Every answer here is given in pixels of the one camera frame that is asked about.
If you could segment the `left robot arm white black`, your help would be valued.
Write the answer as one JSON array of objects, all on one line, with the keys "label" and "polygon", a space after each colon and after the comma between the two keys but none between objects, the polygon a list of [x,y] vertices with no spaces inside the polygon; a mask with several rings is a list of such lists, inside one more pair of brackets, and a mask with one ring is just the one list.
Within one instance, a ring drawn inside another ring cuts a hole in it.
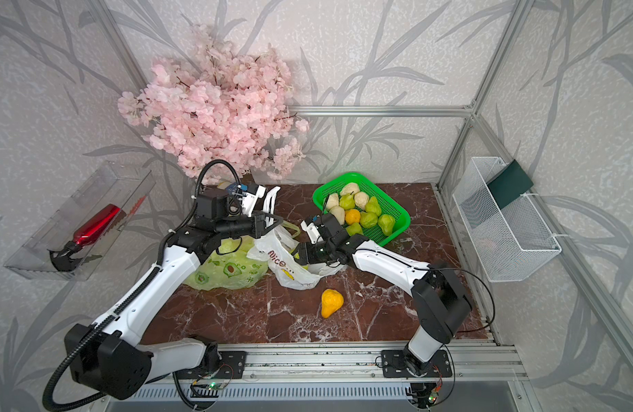
[{"label": "left robot arm white black", "polygon": [[259,239],[280,226],[278,187],[238,184],[235,192],[197,191],[185,220],[165,235],[149,271],[113,307],[65,336],[67,357],[43,392],[48,411],[69,411],[110,396],[130,398],[144,384],[184,369],[213,367],[216,346],[202,338],[143,345],[141,340],[177,288],[222,240]]}]

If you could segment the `orange yellow pear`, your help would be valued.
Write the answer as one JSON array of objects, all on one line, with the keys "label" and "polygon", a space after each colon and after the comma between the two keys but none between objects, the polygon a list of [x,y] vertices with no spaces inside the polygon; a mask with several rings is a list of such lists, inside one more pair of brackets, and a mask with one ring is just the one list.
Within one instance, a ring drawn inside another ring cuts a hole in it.
[{"label": "orange yellow pear", "polygon": [[337,290],[328,288],[321,294],[321,316],[328,319],[345,303],[344,296]]}]

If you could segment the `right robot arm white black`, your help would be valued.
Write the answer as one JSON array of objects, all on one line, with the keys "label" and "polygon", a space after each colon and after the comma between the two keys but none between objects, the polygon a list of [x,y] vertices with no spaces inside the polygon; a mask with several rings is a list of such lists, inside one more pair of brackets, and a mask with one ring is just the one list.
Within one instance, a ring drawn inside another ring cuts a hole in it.
[{"label": "right robot arm white black", "polygon": [[331,214],[302,221],[301,228],[309,241],[297,246],[299,264],[350,266],[383,278],[412,297],[419,327],[402,351],[404,368],[415,377],[433,369],[432,358],[474,309],[456,269],[390,252],[362,234],[348,233]]}]

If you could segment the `white printed plastic bag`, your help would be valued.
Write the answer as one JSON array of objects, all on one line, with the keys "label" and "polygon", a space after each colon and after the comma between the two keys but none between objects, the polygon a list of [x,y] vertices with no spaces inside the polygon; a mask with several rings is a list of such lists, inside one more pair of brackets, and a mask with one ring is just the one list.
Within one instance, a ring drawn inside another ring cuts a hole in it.
[{"label": "white printed plastic bag", "polygon": [[345,269],[343,265],[300,265],[292,251],[299,242],[282,226],[272,233],[254,240],[247,257],[268,264],[281,286],[295,290],[313,289],[321,279],[334,276]]}]

